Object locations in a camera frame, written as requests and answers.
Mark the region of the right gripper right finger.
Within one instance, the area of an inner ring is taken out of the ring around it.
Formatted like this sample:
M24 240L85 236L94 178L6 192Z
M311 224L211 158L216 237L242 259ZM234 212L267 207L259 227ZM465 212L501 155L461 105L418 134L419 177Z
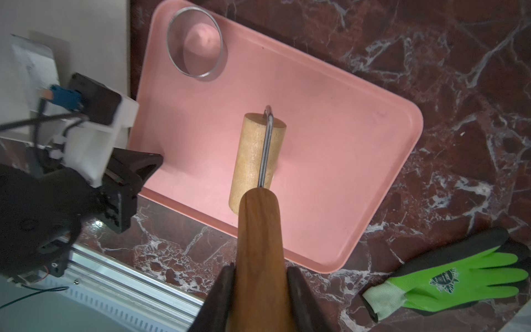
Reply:
M300 269L287 268L288 291L297 331L332 331Z

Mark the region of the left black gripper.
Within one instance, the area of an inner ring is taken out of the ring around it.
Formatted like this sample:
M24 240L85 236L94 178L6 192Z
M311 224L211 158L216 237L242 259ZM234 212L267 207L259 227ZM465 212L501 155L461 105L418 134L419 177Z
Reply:
M137 194L163 161L160 154L114 148L99 188L68 167L36 178L2 165L1 274L13 277L55 261L92 218L125 231Z

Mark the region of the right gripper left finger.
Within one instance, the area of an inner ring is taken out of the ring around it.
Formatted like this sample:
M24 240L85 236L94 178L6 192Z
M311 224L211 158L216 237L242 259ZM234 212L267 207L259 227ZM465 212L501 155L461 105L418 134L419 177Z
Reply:
M224 332L232 306L235 285L234 263L224 266L188 332Z

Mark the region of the wooden dough roller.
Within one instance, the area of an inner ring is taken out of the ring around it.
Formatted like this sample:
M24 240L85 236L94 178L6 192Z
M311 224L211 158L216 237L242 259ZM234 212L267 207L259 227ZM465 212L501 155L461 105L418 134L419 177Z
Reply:
M274 116L266 123L257 187L241 198L235 281L228 331L294 331L283 255L279 202L265 188Z

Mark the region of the beige rectangular tray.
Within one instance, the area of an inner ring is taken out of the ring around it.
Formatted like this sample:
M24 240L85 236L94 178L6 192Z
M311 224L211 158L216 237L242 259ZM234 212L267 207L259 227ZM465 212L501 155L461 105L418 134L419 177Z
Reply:
M61 85L78 72L129 94L129 10L129 1L2 1L1 122L30 116L14 35L52 50Z

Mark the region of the pink rectangular tray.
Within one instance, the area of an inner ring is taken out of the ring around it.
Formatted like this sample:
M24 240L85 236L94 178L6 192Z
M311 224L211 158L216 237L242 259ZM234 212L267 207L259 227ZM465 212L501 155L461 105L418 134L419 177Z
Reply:
M423 131L413 103L291 46L216 16L228 47L219 77L185 76L167 52L167 28L186 1L154 11L129 148L161 154L141 195L237 234L229 208L246 113L272 107L287 125L271 189L286 259L339 270Z

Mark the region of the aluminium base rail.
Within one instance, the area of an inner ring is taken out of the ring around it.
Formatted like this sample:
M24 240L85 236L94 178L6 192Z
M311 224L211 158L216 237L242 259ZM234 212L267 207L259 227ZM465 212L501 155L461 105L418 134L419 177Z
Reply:
M202 305L80 245L47 268L1 278L3 331L186 331Z

